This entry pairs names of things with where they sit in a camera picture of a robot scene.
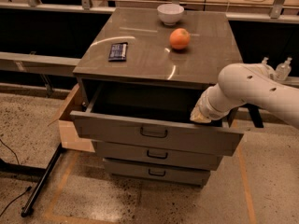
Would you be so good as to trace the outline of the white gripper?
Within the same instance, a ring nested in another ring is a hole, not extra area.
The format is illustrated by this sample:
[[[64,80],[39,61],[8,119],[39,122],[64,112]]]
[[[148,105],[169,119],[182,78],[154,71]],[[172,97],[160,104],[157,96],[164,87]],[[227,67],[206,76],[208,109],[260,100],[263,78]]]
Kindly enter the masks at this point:
[[[205,91],[192,110],[190,121],[209,123],[225,117],[231,110],[231,102],[221,91]]]

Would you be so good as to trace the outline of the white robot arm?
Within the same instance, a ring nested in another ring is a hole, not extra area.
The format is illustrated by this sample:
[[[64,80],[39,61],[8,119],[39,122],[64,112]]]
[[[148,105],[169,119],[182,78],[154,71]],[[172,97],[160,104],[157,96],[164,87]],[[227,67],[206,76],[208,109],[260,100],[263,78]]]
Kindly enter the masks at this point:
[[[209,123],[227,116],[236,107],[251,104],[299,128],[299,90],[276,82],[274,76],[275,71],[262,63],[225,66],[217,84],[201,94],[190,120]]]

